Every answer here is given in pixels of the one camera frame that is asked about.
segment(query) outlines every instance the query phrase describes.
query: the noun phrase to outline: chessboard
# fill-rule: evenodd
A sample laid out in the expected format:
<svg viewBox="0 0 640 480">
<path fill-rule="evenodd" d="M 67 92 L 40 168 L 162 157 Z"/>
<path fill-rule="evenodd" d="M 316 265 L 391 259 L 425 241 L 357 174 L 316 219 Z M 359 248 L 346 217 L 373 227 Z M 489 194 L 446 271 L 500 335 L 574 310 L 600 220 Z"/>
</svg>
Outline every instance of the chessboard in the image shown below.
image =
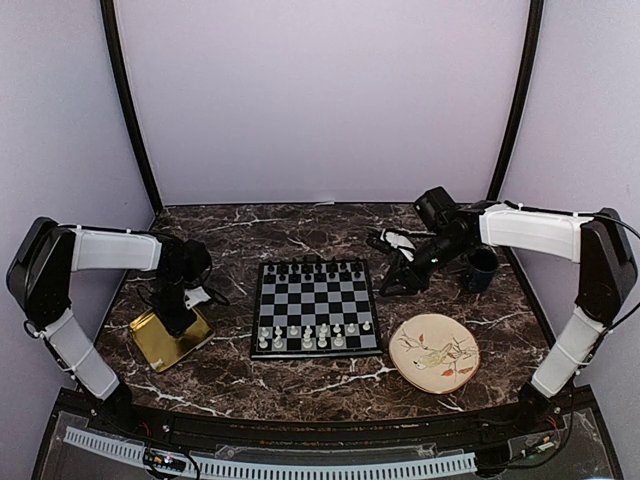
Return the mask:
<svg viewBox="0 0 640 480">
<path fill-rule="evenodd" d="M 380 346 L 366 260 L 260 264 L 252 359 L 380 355 Z"/>
</svg>

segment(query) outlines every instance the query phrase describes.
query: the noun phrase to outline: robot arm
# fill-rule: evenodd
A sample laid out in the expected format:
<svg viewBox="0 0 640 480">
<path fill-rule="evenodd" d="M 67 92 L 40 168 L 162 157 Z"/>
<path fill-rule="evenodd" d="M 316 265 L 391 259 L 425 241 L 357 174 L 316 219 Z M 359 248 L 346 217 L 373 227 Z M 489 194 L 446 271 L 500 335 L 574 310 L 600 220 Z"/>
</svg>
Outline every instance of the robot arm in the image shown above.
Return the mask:
<svg viewBox="0 0 640 480">
<path fill-rule="evenodd" d="M 38 218 L 7 273 L 7 286 L 64 371 L 120 421 L 131 392 L 104 362 L 78 324 L 69 298 L 72 272 L 88 269 L 156 271 L 153 309 L 167 332 L 180 336 L 196 320 L 191 310 L 211 300 L 202 275 L 211 257 L 204 244 L 163 234 L 58 225 Z"/>
<path fill-rule="evenodd" d="M 435 235 L 413 253 L 413 260 L 396 255 L 380 288 L 383 296 L 427 289 L 435 270 L 481 245 L 523 248 L 580 263 L 573 314 L 520 392 L 521 406 L 541 410 L 585 364 L 636 283 L 626 233 L 607 220 L 619 220 L 617 212 L 603 209 L 583 216 L 497 202 L 461 206 L 442 187 L 427 191 L 414 209 Z"/>
</svg>

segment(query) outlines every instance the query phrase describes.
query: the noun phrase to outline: purple-gray wall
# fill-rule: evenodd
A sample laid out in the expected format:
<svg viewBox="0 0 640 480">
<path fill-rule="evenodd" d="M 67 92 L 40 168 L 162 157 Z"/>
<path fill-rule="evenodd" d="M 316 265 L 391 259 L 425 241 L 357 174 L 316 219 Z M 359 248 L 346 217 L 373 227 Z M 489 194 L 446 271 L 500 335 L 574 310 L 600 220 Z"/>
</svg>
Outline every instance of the purple-gray wall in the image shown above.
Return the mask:
<svg viewBox="0 0 640 480">
<path fill-rule="evenodd" d="M 581 211 L 603 206 L 640 226 L 640 3 L 547 2 L 520 135 L 502 198 Z M 631 239 L 636 256 L 638 242 Z M 578 267 L 521 253 L 556 332 L 572 310 Z M 630 303 L 640 299 L 634 291 Z M 640 455 L 640 314 L 599 350 L 591 383 L 626 478 Z"/>
<path fill-rule="evenodd" d="M 0 276 L 31 222 L 148 227 L 152 211 L 118 103 L 98 1 L 0 2 Z M 95 335 L 121 277 L 72 284 Z M 0 288 L 0 478 L 30 478 L 65 376 Z"/>
<path fill-rule="evenodd" d="M 163 200 L 484 196 L 528 4 L 118 1 Z"/>
</svg>

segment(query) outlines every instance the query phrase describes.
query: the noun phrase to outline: cable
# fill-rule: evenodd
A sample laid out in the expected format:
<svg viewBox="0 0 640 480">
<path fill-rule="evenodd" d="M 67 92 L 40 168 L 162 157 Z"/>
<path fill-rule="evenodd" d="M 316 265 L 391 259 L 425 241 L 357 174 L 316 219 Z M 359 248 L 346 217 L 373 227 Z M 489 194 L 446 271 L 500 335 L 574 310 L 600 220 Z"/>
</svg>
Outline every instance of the cable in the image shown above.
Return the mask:
<svg viewBox="0 0 640 480">
<path fill-rule="evenodd" d="M 574 395 L 574 385 L 573 385 L 573 379 L 575 378 L 575 375 L 573 377 L 571 377 L 571 379 L 569 380 L 569 386 L 570 386 L 570 392 L 569 395 L 571 396 L 571 405 L 569 407 L 569 410 L 571 412 L 571 416 L 569 417 L 569 427 L 567 428 L 567 436 L 565 437 L 564 440 L 562 440 L 559 436 L 559 432 L 558 432 L 558 441 L 559 441 L 559 445 L 556 448 L 556 450 L 549 455 L 547 458 L 545 458 L 544 460 L 542 460 L 539 463 L 536 463 L 534 465 L 513 465 L 513 463 L 524 460 L 526 458 L 523 457 L 522 455 L 519 455 L 517 457 L 512 457 L 509 460 L 507 460 L 506 462 L 503 463 L 499 463 L 499 464 L 495 464 L 495 465 L 482 465 L 482 464 L 478 464 L 479 468 L 483 468 L 483 469 L 487 469 L 487 470 L 493 470 L 493 469 L 500 469 L 500 468 L 504 468 L 507 470 L 531 470 L 534 468 L 539 468 L 543 465 L 546 465 L 547 463 L 549 463 L 551 460 L 553 460 L 555 457 L 557 457 L 560 452 L 562 450 L 564 450 L 564 448 L 567 446 L 567 444 L 569 443 L 569 439 L 571 438 L 571 433 L 573 432 L 573 417 L 574 417 L 574 406 L 575 406 L 575 395 Z"/>
<path fill-rule="evenodd" d="M 616 225 L 619 225 L 619 226 L 625 228 L 626 230 L 631 232 L 633 234 L 633 236 L 635 236 L 638 240 L 640 240 L 640 232 L 638 232 L 638 230 L 633 228 L 631 225 L 629 225 L 626 222 L 623 222 L 620 219 L 617 219 L 617 218 L 614 218 L 614 217 L 610 217 L 609 215 L 604 215 L 602 213 L 598 213 L 598 212 L 575 213 L 575 212 L 568 212 L 568 211 L 563 211 L 563 210 L 550 210 L 550 209 L 544 209 L 544 208 L 538 208 L 538 207 L 526 207 L 526 206 L 523 206 L 523 205 L 518 205 L 518 204 L 516 204 L 514 202 L 511 202 L 509 200 L 505 200 L 503 203 L 505 205 L 507 205 L 508 207 L 510 207 L 510 208 L 513 208 L 515 210 L 521 210 L 521 211 L 524 211 L 524 212 L 551 213 L 551 214 L 557 214 L 557 215 L 578 216 L 578 217 L 581 217 L 581 218 L 593 217 L 593 218 L 597 218 L 597 219 L 602 220 L 602 221 L 609 221 L 609 222 L 615 223 Z M 620 325 L 622 325 L 623 322 L 627 321 L 634 313 L 636 313 L 638 311 L 638 309 L 640 309 L 640 301 L 638 303 L 636 303 L 635 306 L 631 310 L 629 310 L 627 313 L 625 313 L 620 318 L 620 320 L 618 320 L 613 325 L 610 325 L 609 327 L 607 327 L 602 332 L 602 334 L 600 335 L 600 337 L 598 338 L 598 340 L 594 344 L 593 349 L 591 350 L 590 356 L 592 358 L 595 355 L 595 353 L 598 351 L 600 346 L 602 345 L 602 343 L 603 343 L 604 339 L 606 338 L 606 336 L 608 334 L 612 333 L 613 330 L 618 328 Z"/>
<path fill-rule="evenodd" d="M 189 452 L 187 452 L 186 450 L 184 450 L 183 447 L 181 447 L 180 445 L 173 445 L 173 444 L 171 444 L 169 442 L 165 442 L 164 440 L 158 440 L 156 438 L 143 437 L 142 435 L 138 435 L 137 433 L 129 432 L 128 430 L 125 430 L 124 428 L 122 428 L 120 425 L 118 425 L 115 422 L 111 421 L 111 419 L 109 418 L 109 415 L 102 409 L 102 406 L 100 404 L 95 403 L 95 406 L 96 406 L 97 411 L 99 411 L 102 414 L 101 417 L 100 417 L 102 420 L 105 420 L 109 425 L 114 427 L 116 430 L 119 430 L 120 432 L 124 433 L 127 437 L 143 442 L 147 449 L 151 448 L 151 444 L 152 443 L 155 443 L 157 445 L 161 445 L 163 447 L 170 448 L 172 450 L 178 450 L 178 452 L 181 455 L 184 455 L 189 460 L 189 462 L 191 462 L 191 464 L 193 465 L 194 470 L 196 471 L 196 480 L 200 480 L 200 466 L 194 460 L 194 458 L 191 456 L 191 454 Z M 146 429 L 149 432 L 151 432 L 151 430 L 149 429 L 148 426 L 146 426 Z"/>
</svg>

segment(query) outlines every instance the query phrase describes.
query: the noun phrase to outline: gold metal stand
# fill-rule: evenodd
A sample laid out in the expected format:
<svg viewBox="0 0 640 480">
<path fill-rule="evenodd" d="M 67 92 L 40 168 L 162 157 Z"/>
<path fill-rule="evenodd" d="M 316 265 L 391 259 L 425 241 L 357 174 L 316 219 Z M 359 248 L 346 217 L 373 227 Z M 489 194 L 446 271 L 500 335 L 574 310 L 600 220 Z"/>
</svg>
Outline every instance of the gold metal stand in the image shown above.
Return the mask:
<svg viewBox="0 0 640 480">
<path fill-rule="evenodd" d="M 149 365 L 156 372 L 164 372 L 193 350 L 204 346 L 213 336 L 213 330 L 197 308 L 196 321 L 180 337 L 172 337 L 152 310 L 129 324 L 134 341 L 142 350 Z"/>
</svg>

